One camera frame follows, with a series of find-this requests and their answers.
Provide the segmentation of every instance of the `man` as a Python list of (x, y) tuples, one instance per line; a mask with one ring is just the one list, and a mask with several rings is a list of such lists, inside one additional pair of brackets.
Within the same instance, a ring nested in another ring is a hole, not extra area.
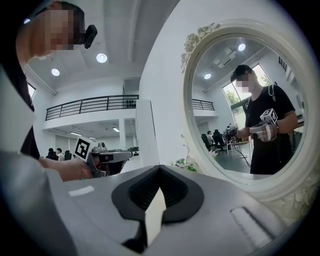
[(214, 143), (214, 138), (212, 137), (212, 132), (210, 130), (207, 132), (206, 138), (209, 145), (212, 146), (212, 144)]
[[(76, 5), (55, 1), (31, 18), (26, 24), (12, 23), (10, 36), (6, 37), (6, 57), (1, 60), (16, 91), (25, 103), (34, 111), (26, 76), (25, 64), (35, 57), (43, 57), (56, 50), (72, 49), (84, 34), (85, 14)], [(80, 159), (55, 161), (40, 157), (31, 128), (22, 145), (21, 152), (37, 159), (44, 168), (57, 170), (63, 181), (91, 178), (91, 172)]]
[(56, 155), (58, 156), (58, 161), (65, 160), (65, 155), (62, 153), (62, 149), (60, 147), (58, 147), (55, 152), (56, 152)]
[[(245, 105), (245, 127), (238, 131), (240, 138), (251, 135), (250, 128), (257, 125), (265, 110), (274, 109), (278, 116), (276, 125), (268, 124), (261, 132), (253, 134), (251, 174), (273, 175), (284, 167), (293, 153), (289, 134), (298, 126), (298, 119), (290, 99), (276, 85), (261, 86), (255, 72), (247, 65), (239, 65), (231, 76), (231, 82), (243, 92), (251, 93)], [(268, 139), (267, 129), (271, 136)]]

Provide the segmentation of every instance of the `recessed light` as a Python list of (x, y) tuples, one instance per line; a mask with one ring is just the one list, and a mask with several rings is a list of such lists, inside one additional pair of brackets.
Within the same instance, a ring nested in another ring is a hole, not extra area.
[(105, 63), (107, 61), (107, 55), (105, 55), (104, 53), (99, 53), (97, 56), (96, 56), (96, 60), (100, 63)]
[(57, 69), (57, 68), (53, 68), (53, 69), (51, 70), (51, 73), (52, 73), (52, 75), (54, 75), (55, 77), (57, 77), (57, 76), (60, 75), (60, 71), (59, 71), (59, 69)]
[(238, 50), (242, 52), (244, 49), (246, 49), (246, 45), (244, 43), (240, 44)]
[(70, 132), (73, 135), (78, 135), (78, 136), (82, 136), (81, 134), (75, 133), (75, 132)]

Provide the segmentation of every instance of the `mirror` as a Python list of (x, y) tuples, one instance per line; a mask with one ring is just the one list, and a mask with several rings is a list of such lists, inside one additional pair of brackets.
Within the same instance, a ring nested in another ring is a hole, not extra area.
[(220, 40), (195, 67), (198, 136), (225, 174), (259, 180), (280, 171), (298, 153), (304, 104), (293, 67), (258, 40)]

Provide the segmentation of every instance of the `cable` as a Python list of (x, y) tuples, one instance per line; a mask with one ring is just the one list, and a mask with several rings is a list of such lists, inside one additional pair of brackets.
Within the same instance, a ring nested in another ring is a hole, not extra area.
[(246, 164), (249, 166), (249, 168), (251, 168), (251, 165), (248, 163), (248, 161), (247, 161), (247, 159), (245, 158), (244, 154), (242, 154), (242, 152), (239, 151), (239, 150), (236, 148), (235, 141), (233, 141), (233, 146), (234, 146), (234, 149), (243, 156), (243, 158), (244, 158)]

